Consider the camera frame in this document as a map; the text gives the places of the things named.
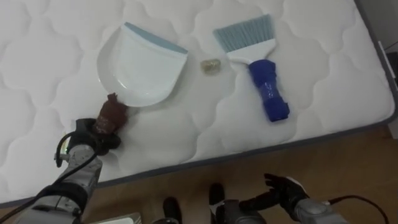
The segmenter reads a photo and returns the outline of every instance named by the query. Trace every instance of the wall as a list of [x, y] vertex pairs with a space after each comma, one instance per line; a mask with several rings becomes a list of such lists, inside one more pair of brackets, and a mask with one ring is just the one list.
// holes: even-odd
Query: wall
[[[359, 0], [384, 47], [398, 41], [398, 0]], [[398, 51], [398, 44], [388, 52]]]

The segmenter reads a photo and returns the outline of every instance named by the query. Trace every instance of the hand brush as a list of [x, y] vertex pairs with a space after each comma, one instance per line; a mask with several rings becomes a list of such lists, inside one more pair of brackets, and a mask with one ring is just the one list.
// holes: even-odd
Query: hand brush
[[216, 29], [213, 33], [231, 61], [249, 65], [269, 120], [286, 119], [290, 110], [277, 89], [275, 63], [264, 59], [276, 47], [270, 15]]

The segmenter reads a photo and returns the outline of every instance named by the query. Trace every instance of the brown object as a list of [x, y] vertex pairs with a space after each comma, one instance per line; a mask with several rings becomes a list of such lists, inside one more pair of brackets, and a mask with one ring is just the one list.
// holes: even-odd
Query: brown object
[[128, 107], [118, 102], [115, 93], [108, 95], [108, 100], [104, 103], [99, 112], [98, 118], [93, 126], [93, 132], [98, 134], [112, 134], [127, 123]]

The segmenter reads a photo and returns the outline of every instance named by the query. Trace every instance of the wooden floor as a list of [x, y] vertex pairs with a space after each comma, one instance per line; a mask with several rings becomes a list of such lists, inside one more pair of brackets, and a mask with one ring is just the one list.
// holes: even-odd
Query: wooden floor
[[[85, 223], [132, 212], [141, 212], [150, 223], [162, 217], [167, 196], [179, 200], [184, 223], [209, 223], [210, 184], [221, 182], [228, 198], [250, 198], [267, 190], [265, 172], [299, 180], [319, 200], [362, 195], [378, 203], [390, 223], [398, 223], [398, 142], [386, 128], [97, 189]], [[364, 202], [347, 200], [334, 208], [353, 224], [382, 224], [377, 210]], [[280, 207], [262, 215], [270, 224], [293, 223]]]

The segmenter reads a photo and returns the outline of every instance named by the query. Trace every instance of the quilted mattress surface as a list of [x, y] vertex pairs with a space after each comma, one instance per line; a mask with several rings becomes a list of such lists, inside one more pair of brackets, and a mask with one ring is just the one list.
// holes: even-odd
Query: quilted mattress surface
[[[278, 85], [291, 114], [268, 122], [246, 68], [214, 29], [270, 14]], [[0, 203], [35, 195], [64, 170], [55, 147], [108, 94], [97, 58], [124, 22], [189, 51], [172, 94], [131, 109], [100, 181], [326, 136], [390, 118], [394, 97], [353, 0], [0, 0]], [[221, 60], [216, 75], [200, 62]]]

